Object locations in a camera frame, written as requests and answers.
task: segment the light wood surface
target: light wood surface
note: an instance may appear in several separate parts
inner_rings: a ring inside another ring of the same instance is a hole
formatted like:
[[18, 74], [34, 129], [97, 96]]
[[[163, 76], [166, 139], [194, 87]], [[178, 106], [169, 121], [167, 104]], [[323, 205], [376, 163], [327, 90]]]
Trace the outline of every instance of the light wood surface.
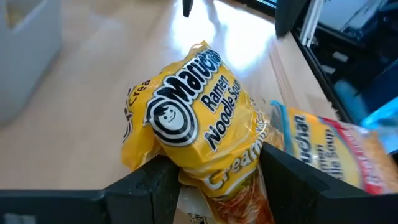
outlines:
[[291, 35], [233, 1], [63, 0], [63, 47], [25, 110], [0, 129], [0, 188], [102, 189], [127, 175], [130, 86], [206, 40], [258, 102], [336, 118]]

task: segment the maruchan ramen package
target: maruchan ramen package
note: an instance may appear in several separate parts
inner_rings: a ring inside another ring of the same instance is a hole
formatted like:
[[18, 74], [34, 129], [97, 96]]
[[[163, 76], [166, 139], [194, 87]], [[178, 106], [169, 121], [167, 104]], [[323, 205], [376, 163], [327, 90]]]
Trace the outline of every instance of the maruchan ramen package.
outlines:
[[370, 194], [398, 192], [398, 171], [375, 132], [273, 102], [271, 144]]
[[206, 42], [129, 90], [122, 161], [136, 170], [160, 151], [181, 167], [217, 223], [273, 223], [259, 154], [269, 120]]

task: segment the white container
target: white container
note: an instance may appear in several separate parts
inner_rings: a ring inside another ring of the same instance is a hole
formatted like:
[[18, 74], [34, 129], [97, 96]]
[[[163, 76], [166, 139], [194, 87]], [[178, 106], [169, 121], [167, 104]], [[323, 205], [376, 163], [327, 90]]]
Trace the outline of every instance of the white container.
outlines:
[[[14, 27], [6, 4], [26, 14]], [[23, 109], [60, 46], [60, 0], [0, 0], [0, 123]]]

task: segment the maruchan logo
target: maruchan logo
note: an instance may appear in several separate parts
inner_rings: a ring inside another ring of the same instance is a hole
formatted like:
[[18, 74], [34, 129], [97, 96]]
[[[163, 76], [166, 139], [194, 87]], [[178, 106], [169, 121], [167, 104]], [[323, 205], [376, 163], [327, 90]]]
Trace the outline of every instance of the maruchan logo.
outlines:
[[218, 72], [220, 56], [210, 49], [196, 54], [175, 75], [163, 79], [163, 85], [148, 101], [144, 124], [150, 123], [166, 145], [187, 146], [198, 134], [198, 121], [191, 104], [203, 92], [208, 80]]

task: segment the ramen noodle soup package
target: ramen noodle soup package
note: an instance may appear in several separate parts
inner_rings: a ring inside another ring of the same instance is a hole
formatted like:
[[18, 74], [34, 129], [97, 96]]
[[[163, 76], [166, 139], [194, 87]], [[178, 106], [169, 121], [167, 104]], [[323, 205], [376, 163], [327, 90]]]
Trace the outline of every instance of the ramen noodle soup package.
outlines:
[[398, 171], [377, 133], [272, 102], [271, 144], [370, 194], [398, 192]]
[[122, 161], [136, 170], [162, 149], [217, 223], [273, 223], [259, 154], [269, 120], [206, 42], [129, 90]]

